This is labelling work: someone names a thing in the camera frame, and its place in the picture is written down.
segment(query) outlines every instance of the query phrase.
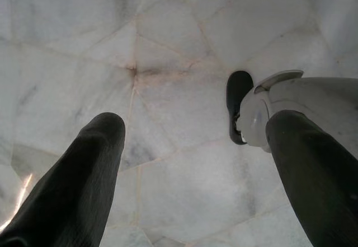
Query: marble floor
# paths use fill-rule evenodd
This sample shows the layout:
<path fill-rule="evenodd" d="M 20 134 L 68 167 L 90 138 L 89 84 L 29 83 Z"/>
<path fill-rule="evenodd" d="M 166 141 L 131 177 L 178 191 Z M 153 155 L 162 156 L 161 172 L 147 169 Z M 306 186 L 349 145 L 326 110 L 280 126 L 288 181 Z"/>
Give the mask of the marble floor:
<path fill-rule="evenodd" d="M 102 247 L 310 246 L 225 85 L 358 78 L 358 0 L 0 0 L 0 229 L 98 113 L 126 145 Z"/>

